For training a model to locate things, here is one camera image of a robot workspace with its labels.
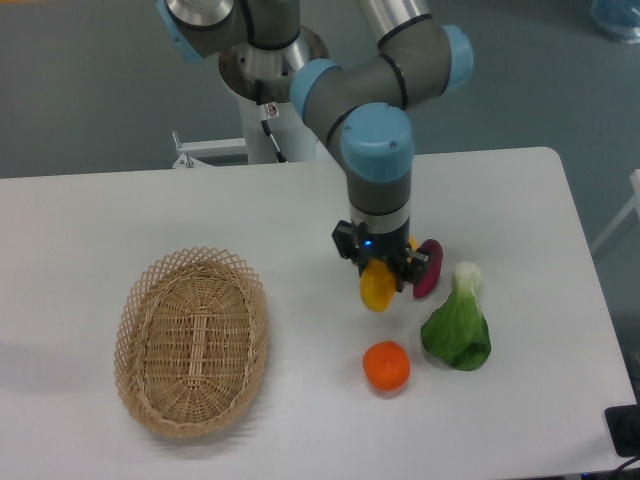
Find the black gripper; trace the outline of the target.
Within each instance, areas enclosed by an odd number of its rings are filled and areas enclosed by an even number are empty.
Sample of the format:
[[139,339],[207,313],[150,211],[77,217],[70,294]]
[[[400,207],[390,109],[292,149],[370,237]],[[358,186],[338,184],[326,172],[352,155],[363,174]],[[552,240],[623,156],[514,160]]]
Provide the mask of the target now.
[[341,258],[358,268],[361,276],[368,258],[389,260],[389,269],[395,278],[395,290],[402,293],[410,284],[414,295],[431,293],[431,255],[423,249],[409,246],[409,221],[386,233],[374,233],[369,225],[340,220],[332,232],[332,239]]

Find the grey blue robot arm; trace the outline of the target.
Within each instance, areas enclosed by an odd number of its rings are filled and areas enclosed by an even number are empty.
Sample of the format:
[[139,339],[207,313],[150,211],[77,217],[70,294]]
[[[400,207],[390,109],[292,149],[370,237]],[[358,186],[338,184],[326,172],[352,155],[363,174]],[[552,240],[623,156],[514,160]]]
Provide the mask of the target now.
[[354,263],[363,292],[436,286],[443,258],[432,240],[409,240],[414,140],[406,110],[467,81],[469,38],[440,25],[424,1],[364,1],[377,55],[352,69],[334,63],[300,20],[296,1],[160,1],[188,60],[216,57],[242,115],[252,164],[310,160],[324,147],[345,173],[350,217],[332,237]]

